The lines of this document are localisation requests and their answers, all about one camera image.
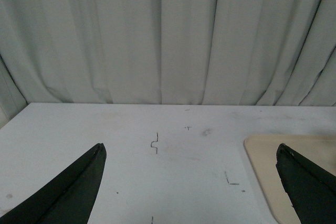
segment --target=white table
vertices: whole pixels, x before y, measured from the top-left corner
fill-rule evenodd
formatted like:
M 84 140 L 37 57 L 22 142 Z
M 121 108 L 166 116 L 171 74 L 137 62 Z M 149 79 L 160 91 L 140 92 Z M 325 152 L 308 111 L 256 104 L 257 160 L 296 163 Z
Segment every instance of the white table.
M 0 216 L 104 143 L 89 223 L 276 223 L 244 139 L 335 125 L 335 107 L 32 103 L 0 130 Z

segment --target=pencil mark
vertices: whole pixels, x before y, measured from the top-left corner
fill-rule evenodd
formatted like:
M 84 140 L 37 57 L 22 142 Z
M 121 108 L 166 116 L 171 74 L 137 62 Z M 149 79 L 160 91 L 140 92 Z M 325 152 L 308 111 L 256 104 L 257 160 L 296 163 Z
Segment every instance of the pencil mark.
M 224 171 L 224 175 L 225 175 L 226 181 L 227 181 L 227 183 L 228 183 L 229 185 L 232 185 L 232 186 L 238 186 L 238 185 L 239 185 L 239 183 L 230 183 L 230 182 L 229 182 L 229 178 L 228 178 L 228 176 L 227 176 L 226 171 Z
M 158 149 L 157 149 L 157 147 L 154 147 L 153 146 L 153 143 L 157 143 L 159 141 L 159 133 L 157 132 L 156 133 L 156 141 L 153 141 L 152 143 L 151 143 L 151 148 L 155 148 L 156 149 L 156 154 L 157 154 L 157 152 L 158 152 Z
M 226 171 L 224 171 L 224 174 L 225 174 L 225 178 L 226 178 L 227 183 L 230 184 L 229 178 L 227 177 L 227 174 L 226 174 Z

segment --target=black plastic part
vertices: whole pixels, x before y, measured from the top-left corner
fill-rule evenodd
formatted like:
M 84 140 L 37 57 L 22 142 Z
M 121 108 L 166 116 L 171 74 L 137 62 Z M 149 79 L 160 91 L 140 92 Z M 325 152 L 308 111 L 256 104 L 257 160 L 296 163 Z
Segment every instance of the black plastic part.
M 3 215 L 0 224 L 87 223 L 105 160 L 104 145 L 95 145 L 38 192 Z
M 336 223 L 336 177 L 285 144 L 277 170 L 302 224 Z

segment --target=white curtain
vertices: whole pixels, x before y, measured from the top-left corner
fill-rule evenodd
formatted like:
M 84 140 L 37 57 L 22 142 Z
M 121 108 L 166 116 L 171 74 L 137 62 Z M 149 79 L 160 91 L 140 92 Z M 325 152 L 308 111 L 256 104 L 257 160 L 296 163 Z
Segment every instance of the white curtain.
M 28 103 L 330 106 L 335 33 L 336 0 L 0 0 Z

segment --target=beige board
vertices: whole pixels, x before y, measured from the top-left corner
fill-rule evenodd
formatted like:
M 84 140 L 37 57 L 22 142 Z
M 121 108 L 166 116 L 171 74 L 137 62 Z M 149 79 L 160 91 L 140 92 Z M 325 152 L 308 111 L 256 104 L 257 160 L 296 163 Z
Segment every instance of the beige board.
M 300 224 L 276 169 L 278 146 L 285 143 L 336 175 L 336 136 L 253 135 L 244 146 L 274 218 L 280 224 Z

